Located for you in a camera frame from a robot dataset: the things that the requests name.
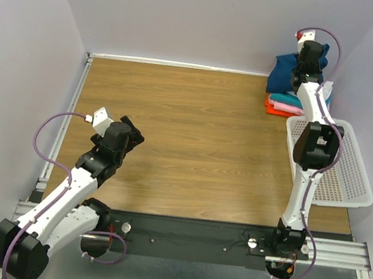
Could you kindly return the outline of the dark blue t shirt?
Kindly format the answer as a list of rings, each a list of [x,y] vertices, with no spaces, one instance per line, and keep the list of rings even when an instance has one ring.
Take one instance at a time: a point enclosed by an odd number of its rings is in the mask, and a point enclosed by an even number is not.
[[[275,67],[267,78],[266,92],[286,93],[293,91],[291,83],[292,73],[298,64],[298,53],[279,55],[276,57]]]

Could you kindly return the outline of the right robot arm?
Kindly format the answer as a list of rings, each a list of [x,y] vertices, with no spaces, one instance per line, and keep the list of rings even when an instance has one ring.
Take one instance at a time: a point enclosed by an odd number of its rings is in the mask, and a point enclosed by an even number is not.
[[[316,186],[342,154],[344,130],[331,118],[323,97],[323,53],[322,44],[299,38],[291,83],[302,103],[306,126],[292,151],[296,173],[289,203],[269,239],[270,251],[277,256],[301,250]]]

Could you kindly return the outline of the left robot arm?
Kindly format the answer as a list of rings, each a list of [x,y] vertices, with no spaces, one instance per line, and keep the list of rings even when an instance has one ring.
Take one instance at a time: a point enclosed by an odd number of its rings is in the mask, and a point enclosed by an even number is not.
[[[93,148],[79,157],[66,178],[41,203],[16,221],[0,222],[1,279],[38,279],[58,249],[79,235],[117,239],[124,260],[127,244],[113,231],[109,208],[89,195],[112,177],[127,153],[144,142],[144,137],[128,117],[113,121],[107,116],[83,115],[95,130]]]

